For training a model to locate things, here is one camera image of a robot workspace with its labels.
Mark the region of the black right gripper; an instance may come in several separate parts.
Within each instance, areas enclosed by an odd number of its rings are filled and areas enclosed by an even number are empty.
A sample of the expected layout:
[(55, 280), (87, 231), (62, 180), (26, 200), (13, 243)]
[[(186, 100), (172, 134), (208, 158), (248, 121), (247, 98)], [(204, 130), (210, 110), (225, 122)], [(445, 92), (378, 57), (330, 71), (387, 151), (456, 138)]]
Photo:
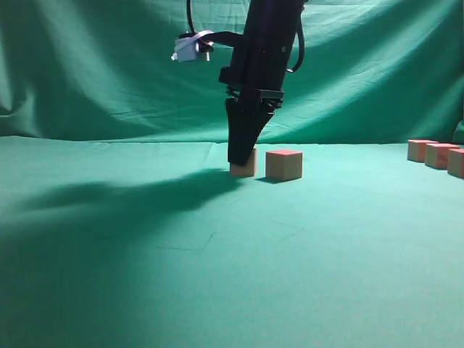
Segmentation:
[(220, 72), (228, 87), (228, 161), (245, 164), (264, 127), (283, 104), (283, 81), (303, 1), (251, 1), (231, 62)]

